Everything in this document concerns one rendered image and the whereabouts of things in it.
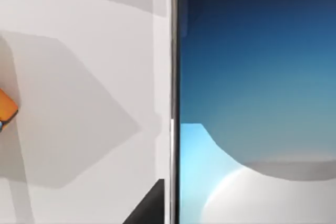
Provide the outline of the orange block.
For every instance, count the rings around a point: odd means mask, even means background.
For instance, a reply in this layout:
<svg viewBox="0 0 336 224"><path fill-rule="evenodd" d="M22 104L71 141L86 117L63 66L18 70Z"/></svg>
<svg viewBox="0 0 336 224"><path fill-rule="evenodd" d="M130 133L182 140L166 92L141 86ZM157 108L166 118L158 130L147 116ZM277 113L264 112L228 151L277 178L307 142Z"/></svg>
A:
<svg viewBox="0 0 336 224"><path fill-rule="evenodd" d="M18 113L18 105L0 89L0 133Z"/></svg>

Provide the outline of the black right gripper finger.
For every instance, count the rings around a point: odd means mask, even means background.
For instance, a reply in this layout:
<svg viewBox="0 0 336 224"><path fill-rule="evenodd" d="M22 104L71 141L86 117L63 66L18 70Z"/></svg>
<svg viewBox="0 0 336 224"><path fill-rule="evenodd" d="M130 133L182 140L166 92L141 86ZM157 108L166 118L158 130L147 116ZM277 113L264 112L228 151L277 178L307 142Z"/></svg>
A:
<svg viewBox="0 0 336 224"><path fill-rule="evenodd" d="M158 179L123 224L164 224L165 180Z"/></svg>

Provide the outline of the blue screen smartphone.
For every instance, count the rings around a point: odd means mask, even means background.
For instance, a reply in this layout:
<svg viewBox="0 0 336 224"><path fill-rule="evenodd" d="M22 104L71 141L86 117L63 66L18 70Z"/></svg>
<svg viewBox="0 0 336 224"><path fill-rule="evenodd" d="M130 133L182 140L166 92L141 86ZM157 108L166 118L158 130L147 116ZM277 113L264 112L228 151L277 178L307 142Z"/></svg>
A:
<svg viewBox="0 0 336 224"><path fill-rule="evenodd" d="M171 0L168 224L336 224L336 0Z"/></svg>

